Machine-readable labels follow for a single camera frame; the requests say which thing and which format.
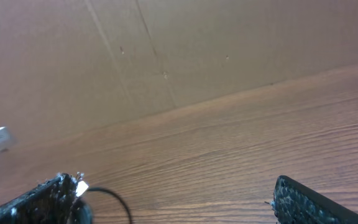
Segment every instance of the wooden tabletop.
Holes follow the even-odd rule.
[[[0,204],[77,171],[135,223],[275,223],[282,174],[358,213],[358,65],[1,153]],[[86,199],[96,223],[127,223]]]

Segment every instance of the brown wall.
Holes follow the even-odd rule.
[[[0,0],[21,144],[358,63],[355,0]]]

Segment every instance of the wire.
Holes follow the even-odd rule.
[[[124,207],[125,211],[127,212],[129,224],[133,224],[131,211],[129,210],[128,205],[117,193],[115,193],[111,190],[108,190],[108,189],[104,189],[102,187],[91,187],[91,188],[88,188],[86,191],[87,192],[103,192],[103,193],[109,194],[109,195],[115,197],[116,199],[118,199],[118,201],[121,203],[121,205]]]

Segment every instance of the wooden table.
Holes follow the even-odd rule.
[[[0,154],[0,204],[57,172],[136,223],[275,223],[280,174],[358,213],[358,65]],[[86,196],[98,223],[127,223]]]

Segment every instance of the black textured object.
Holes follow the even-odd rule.
[[[358,214],[287,176],[278,177],[273,195],[281,224],[358,224]]]
[[[58,174],[0,207],[0,224],[66,224],[76,199],[76,179]]]

